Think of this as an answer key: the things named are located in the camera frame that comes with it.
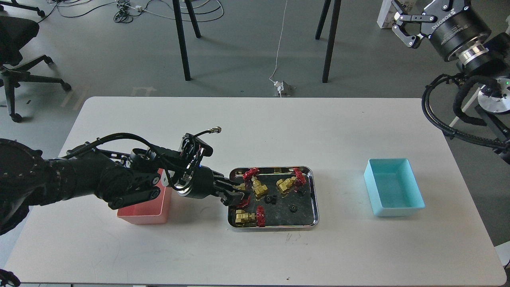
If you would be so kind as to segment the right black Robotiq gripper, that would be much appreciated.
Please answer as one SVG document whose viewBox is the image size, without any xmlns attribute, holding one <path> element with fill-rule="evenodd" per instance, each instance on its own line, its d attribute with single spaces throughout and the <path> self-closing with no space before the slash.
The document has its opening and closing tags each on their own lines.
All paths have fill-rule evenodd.
<svg viewBox="0 0 510 287">
<path fill-rule="evenodd" d="M 391 27 L 393 33 L 412 49 L 417 49 L 423 38 L 428 36 L 445 62 L 457 59 L 469 43 L 483 43 L 492 33 L 471 8 L 469 0 L 430 0 L 419 15 L 405 12 L 404 5 L 397 0 L 390 3 L 396 9 Z"/>
</svg>

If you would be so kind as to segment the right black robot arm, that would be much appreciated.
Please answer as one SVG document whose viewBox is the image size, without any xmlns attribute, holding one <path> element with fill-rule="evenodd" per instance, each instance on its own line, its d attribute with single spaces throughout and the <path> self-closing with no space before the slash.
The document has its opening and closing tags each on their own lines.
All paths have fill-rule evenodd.
<svg viewBox="0 0 510 287">
<path fill-rule="evenodd" d="M 418 15 L 406 13 L 397 0 L 391 4 L 396 9 L 392 30 L 403 43 L 416 49 L 426 38 L 445 62 L 457 60 L 459 73 L 443 73 L 426 86 L 421 100 L 424 116 L 444 136 L 489 147 L 509 162 L 509 127 L 499 119 L 509 113 L 509 64 L 505 60 L 509 34 L 490 38 L 490 28 L 469 0 L 433 0 Z M 488 127 L 495 139 L 462 132 L 435 115 L 430 97 L 441 83 L 457 86 L 452 102 L 455 116 L 467 124 Z"/>
</svg>

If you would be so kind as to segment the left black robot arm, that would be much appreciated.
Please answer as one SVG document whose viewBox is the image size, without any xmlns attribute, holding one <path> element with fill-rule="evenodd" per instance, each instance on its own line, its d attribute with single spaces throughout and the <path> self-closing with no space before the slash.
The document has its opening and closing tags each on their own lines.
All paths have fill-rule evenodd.
<svg viewBox="0 0 510 287">
<path fill-rule="evenodd" d="M 155 200 L 164 180 L 183 197 L 219 197 L 226 206 L 247 202 L 248 191 L 201 164 L 213 148 L 186 133 L 175 151 L 132 133 L 114 133 L 45 160 L 42 151 L 1 139 L 1 234 L 13 230 L 31 206 L 95 195 L 110 209 Z"/>
</svg>

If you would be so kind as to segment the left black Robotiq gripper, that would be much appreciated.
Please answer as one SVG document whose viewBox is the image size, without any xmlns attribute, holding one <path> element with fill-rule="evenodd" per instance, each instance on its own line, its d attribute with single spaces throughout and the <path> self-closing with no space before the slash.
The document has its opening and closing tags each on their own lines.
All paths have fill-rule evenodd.
<svg viewBox="0 0 510 287">
<path fill-rule="evenodd" d="M 183 191 L 177 191 L 177 194 L 193 199 L 215 196 L 220 198 L 224 206 L 233 206 L 238 195 L 235 191 L 245 191 L 245 184 L 236 183 L 209 167 L 198 167 L 191 178 L 190 186 Z"/>
</svg>

